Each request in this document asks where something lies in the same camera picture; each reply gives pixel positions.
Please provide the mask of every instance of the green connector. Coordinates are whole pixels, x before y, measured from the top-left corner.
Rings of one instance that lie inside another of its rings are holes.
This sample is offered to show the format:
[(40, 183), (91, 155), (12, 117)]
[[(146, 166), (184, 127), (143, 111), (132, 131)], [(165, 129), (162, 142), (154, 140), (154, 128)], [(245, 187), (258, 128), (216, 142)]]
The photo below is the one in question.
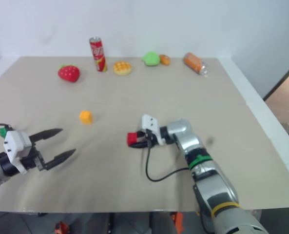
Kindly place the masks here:
[(5, 128), (0, 128), (0, 136), (5, 138), (7, 135), (7, 130)]

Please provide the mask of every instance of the red can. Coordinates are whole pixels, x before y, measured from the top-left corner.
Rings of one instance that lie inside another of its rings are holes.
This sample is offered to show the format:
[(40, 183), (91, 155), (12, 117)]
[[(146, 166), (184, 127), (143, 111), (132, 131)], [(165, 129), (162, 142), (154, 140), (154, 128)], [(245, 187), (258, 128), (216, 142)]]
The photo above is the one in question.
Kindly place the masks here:
[(89, 39), (90, 47), (92, 50), (92, 54), (94, 56), (94, 60), (96, 63), (96, 69), (99, 72), (105, 72), (107, 70), (103, 46), (101, 42), (101, 38), (93, 37)]

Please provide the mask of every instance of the white wall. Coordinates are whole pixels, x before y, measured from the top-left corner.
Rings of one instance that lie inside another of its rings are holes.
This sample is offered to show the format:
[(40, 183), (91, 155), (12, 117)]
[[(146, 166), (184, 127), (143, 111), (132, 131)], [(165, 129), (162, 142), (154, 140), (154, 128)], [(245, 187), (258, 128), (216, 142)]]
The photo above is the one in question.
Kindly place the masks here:
[(2, 56), (90, 56), (92, 36), (108, 56), (233, 56), (261, 95), (289, 69), (287, 34), (289, 0), (0, 0)]

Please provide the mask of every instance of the waffle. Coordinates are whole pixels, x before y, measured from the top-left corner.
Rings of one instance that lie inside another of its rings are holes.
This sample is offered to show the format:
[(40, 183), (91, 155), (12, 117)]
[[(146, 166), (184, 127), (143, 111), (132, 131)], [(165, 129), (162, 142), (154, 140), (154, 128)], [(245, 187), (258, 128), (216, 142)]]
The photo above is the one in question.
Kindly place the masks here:
[(113, 71), (119, 76), (128, 75), (131, 72), (131, 64), (123, 61), (116, 62), (113, 66)]

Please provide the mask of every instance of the orange object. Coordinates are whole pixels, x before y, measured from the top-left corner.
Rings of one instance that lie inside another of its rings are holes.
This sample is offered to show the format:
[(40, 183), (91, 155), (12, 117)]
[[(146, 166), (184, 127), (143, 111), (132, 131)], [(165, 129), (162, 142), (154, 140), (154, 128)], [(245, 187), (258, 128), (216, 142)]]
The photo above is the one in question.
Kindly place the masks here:
[(92, 124), (92, 113), (90, 111), (81, 111), (79, 118), (83, 124)]
[(69, 234), (70, 227), (66, 223), (59, 222), (55, 225), (55, 234)]
[(159, 58), (160, 58), (161, 64), (164, 64), (166, 66), (168, 66), (170, 64), (171, 59), (167, 55), (160, 55)]
[(194, 71), (196, 71), (200, 75), (204, 75), (208, 72), (207, 64), (192, 53), (187, 53), (184, 56), (183, 61), (186, 65), (191, 67)]
[(119, 76), (128, 75), (131, 72), (131, 64), (128, 62), (116, 62), (113, 66), (113, 71)]
[(172, 214), (172, 219), (177, 233), (181, 234), (184, 231), (182, 226), (183, 214), (181, 212), (176, 212), (174, 215)]

